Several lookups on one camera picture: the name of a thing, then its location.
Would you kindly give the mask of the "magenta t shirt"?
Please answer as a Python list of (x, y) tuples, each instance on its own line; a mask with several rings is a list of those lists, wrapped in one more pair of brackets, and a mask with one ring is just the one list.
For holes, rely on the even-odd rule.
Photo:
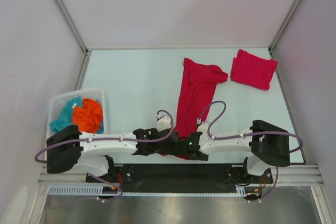
[(268, 91), (277, 66), (278, 62), (275, 60), (263, 59), (240, 49), (233, 59), (230, 79), (237, 83)]
[(228, 74), (217, 65), (203, 65), (185, 58), (183, 78), (177, 106), (175, 131), (179, 137), (189, 137), (197, 130), (197, 119), (205, 121), (206, 106), (213, 101), (216, 86), (228, 80)]

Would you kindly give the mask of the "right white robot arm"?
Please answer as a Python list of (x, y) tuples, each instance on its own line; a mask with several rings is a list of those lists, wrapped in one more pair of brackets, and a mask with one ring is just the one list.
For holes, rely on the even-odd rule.
[(290, 165), (288, 132), (262, 120), (254, 120), (246, 129), (210, 136), (210, 123), (202, 122), (197, 131), (177, 142), (174, 155), (180, 158), (208, 161), (216, 153), (244, 152), (243, 179), (254, 183), (271, 167)]

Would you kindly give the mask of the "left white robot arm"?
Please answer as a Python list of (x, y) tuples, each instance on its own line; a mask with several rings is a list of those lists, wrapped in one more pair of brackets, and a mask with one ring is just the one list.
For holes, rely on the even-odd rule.
[(113, 154), (148, 156), (172, 150), (177, 142), (178, 135), (172, 129), (138, 129), (117, 136), (80, 132), (77, 126), (71, 125), (47, 139), (47, 173), (80, 170), (110, 182), (116, 175)]

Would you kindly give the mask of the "orange t shirt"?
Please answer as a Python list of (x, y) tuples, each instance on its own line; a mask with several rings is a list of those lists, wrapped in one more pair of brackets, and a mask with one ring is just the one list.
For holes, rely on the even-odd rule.
[(103, 132), (103, 109), (98, 100), (83, 99), (81, 106), (75, 106), (72, 123), (79, 131), (100, 134)]

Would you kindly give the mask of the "folded magenta t shirt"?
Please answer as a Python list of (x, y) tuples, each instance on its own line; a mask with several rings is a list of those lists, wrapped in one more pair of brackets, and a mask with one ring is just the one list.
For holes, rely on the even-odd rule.
[(263, 59), (240, 49), (233, 59), (230, 79), (237, 83), (268, 91), (277, 66), (278, 62), (275, 60)]

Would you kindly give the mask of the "teal t shirt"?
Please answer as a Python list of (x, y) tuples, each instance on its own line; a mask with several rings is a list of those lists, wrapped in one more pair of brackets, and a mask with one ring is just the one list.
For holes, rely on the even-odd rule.
[(66, 127), (74, 125), (72, 123), (72, 112), (75, 106), (82, 105), (82, 100), (83, 99), (81, 97), (76, 97), (66, 103), (59, 116), (54, 121), (49, 123), (52, 133), (56, 134)]

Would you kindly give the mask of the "white plastic laundry basket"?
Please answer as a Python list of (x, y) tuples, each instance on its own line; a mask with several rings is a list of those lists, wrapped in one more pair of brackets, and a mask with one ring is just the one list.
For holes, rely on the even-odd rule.
[(49, 123), (54, 121), (59, 116), (61, 110), (64, 108), (64, 106), (66, 105), (68, 101), (76, 97), (81, 97), (82, 99), (93, 99), (93, 100), (100, 101), (100, 104), (103, 109), (103, 126), (104, 126), (103, 133), (106, 133), (108, 126), (107, 126), (106, 103), (105, 103), (104, 91), (101, 88), (91, 88), (91, 89), (81, 89), (81, 90), (63, 93), (51, 99), (50, 105), (49, 105), (49, 111), (48, 111), (46, 139), (48, 139), (54, 134), (50, 130)]

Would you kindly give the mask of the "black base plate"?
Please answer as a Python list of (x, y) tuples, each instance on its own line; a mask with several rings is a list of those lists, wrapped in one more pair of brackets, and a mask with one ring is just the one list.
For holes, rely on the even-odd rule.
[(242, 164), (124, 164), (116, 165), (112, 174), (100, 177), (112, 183), (122, 181), (128, 189), (220, 189), (229, 185), (271, 185), (271, 169), (261, 176), (245, 173)]

